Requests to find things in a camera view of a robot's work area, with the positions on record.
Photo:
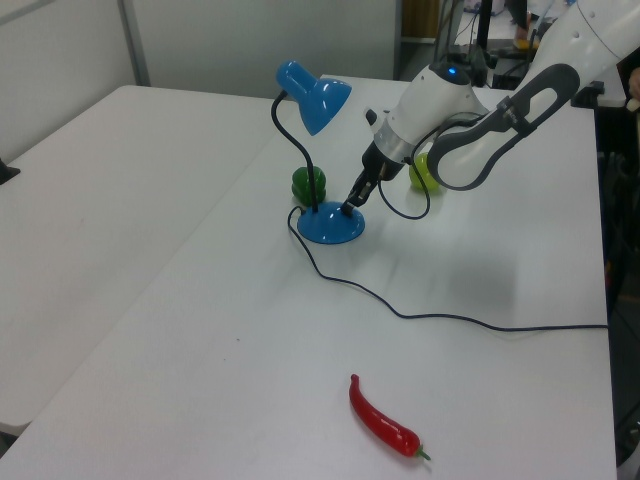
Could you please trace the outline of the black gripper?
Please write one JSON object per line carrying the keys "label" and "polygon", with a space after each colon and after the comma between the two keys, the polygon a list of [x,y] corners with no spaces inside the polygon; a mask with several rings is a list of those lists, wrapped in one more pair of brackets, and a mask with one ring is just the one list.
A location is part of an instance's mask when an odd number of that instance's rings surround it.
{"label": "black gripper", "polygon": [[[386,114],[384,110],[375,110],[370,107],[365,109],[364,116],[374,136],[381,130]],[[401,165],[384,155],[375,141],[371,142],[362,155],[362,164],[363,172],[356,178],[351,191],[341,205],[342,214],[348,218],[353,217],[356,207],[361,207],[368,201],[371,192],[375,189],[375,184],[391,181],[401,171]]]}

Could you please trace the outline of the person hand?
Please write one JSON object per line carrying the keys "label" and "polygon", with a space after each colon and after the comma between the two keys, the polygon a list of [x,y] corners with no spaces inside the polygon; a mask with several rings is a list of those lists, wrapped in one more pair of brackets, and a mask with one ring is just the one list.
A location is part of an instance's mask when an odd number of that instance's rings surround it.
{"label": "person hand", "polygon": [[626,108],[630,112],[634,112],[639,109],[640,104],[640,68],[635,68],[628,81],[628,90],[630,98],[626,104]]}

